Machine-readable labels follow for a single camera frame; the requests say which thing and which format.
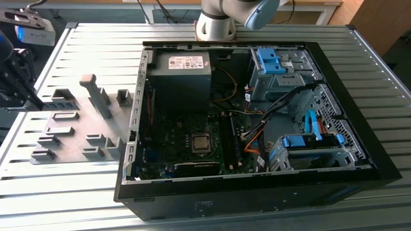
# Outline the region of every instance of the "floor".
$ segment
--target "floor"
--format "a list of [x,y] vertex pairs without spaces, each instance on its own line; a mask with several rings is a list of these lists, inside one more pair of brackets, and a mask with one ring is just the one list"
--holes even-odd
[[[50,20],[57,37],[59,37],[66,22],[79,23],[143,23],[143,16],[141,10],[38,10],[42,18]],[[178,23],[192,23],[198,18],[200,10],[174,10],[170,11],[170,15]],[[162,16],[159,10],[154,11],[154,22],[166,23],[166,19]],[[13,33],[11,26],[0,27],[0,29],[7,30],[9,34]],[[14,41],[14,47],[22,47],[26,44],[18,44]],[[35,73],[41,72],[42,66],[47,60],[49,54],[51,53],[51,47],[45,46],[30,46],[35,53]],[[393,69],[394,74],[398,76],[405,86],[411,88],[411,44],[405,44],[405,40],[400,39],[386,54],[382,56],[384,61]],[[0,127],[10,127],[15,114],[5,113],[0,110]],[[0,131],[0,142],[3,140],[6,131]]]

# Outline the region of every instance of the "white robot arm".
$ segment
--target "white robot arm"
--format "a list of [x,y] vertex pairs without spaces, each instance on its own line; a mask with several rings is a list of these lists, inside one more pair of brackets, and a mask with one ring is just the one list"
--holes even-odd
[[234,21],[250,30],[261,29],[269,22],[278,4],[280,0],[202,0],[196,25],[197,39],[232,40],[236,34]]

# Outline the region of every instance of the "slotted metal table surface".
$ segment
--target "slotted metal table surface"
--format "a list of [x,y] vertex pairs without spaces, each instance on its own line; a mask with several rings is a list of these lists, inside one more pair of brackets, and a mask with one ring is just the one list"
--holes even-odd
[[[141,43],[193,40],[192,25],[78,24],[65,29],[35,83],[54,88],[97,76],[107,92],[134,89]],[[409,230],[411,94],[354,30],[344,26],[237,28],[238,40],[320,44],[402,179],[334,205],[142,222],[113,202],[117,162],[33,166],[27,162],[49,112],[19,113],[0,149],[0,228],[5,230]]]

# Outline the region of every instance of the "metal mesh panel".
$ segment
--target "metal mesh panel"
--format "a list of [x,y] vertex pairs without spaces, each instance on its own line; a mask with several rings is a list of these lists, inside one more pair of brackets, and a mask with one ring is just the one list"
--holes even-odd
[[325,85],[320,85],[313,91],[306,90],[296,97],[289,104],[289,112],[296,121],[296,130],[304,133],[304,116],[305,111],[312,109],[321,116],[328,132],[338,133],[345,138],[345,146],[354,148],[354,157],[364,159],[364,153],[360,149],[358,142],[352,135],[349,125],[342,120],[336,120],[334,116],[341,115],[341,111],[330,97],[330,92]]

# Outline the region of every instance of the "wooden cabinet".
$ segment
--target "wooden cabinet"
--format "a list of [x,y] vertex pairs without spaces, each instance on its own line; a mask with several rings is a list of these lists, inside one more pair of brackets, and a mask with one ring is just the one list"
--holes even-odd
[[342,0],[329,25],[352,24],[380,56],[411,28],[411,0]]

